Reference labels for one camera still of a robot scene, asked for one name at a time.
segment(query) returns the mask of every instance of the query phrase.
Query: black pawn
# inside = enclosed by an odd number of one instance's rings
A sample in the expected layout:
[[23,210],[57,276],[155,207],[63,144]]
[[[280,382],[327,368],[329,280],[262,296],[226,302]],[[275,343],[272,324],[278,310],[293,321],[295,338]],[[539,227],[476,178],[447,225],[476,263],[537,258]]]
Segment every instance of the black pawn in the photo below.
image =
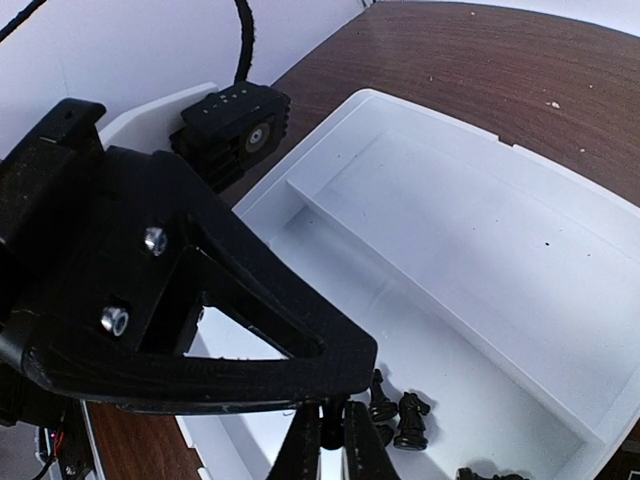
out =
[[458,470],[458,474],[456,475],[456,480],[526,480],[524,477],[520,475],[516,475],[512,473],[510,475],[494,475],[491,478],[481,477],[477,473],[473,473],[470,468],[461,468]]
[[378,435],[382,440],[382,444],[386,447],[393,440],[394,431],[389,425],[376,425],[376,430],[378,430]]
[[382,372],[377,368],[373,371],[371,380],[371,403],[369,404],[369,415],[374,422],[384,422],[391,420],[398,414],[398,405],[392,402],[382,391]]
[[425,450],[429,442],[424,436],[426,427],[422,417],[430,411],[431,407],[417,394],[405,392],[400,399],[399,433],[393,439],[393,446],[401,450]]

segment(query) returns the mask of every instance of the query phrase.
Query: wooden table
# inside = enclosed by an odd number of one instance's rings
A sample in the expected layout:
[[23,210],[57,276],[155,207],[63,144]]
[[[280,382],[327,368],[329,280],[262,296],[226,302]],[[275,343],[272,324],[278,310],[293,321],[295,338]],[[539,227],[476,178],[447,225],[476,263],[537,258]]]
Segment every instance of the wooden table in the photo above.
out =
[[[288,136],[225,192],[229,204],[349,95],[370,87],[494,132],[640,205],[636,37],[503,8],[378,3],[275,87],[292,99]],[[107,406],[91,414],[109,479],[199,478],[197,456],[172,418]]]

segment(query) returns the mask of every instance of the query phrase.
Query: hex bolt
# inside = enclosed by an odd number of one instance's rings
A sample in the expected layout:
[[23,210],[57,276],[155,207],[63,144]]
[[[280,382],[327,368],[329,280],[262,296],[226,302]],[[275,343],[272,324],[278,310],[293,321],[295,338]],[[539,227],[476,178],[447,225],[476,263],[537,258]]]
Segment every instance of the hex bolt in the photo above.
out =
[[162,228],[149,227],[144,232],[144,245],[151,255],[159,257],[167,249],[169,239]]
[[251,136],[249,137],[249,143],[251,143],[252,145],[255,145],[260,140],[262,140],[263,135],[264,135],[264,132],[262,131],[261,128],[254,130],[253,133],[251,133]]
[[102,310],[102,326],[114,337],[121,336],[129,324],[129,312],[121,307],[105,307]]

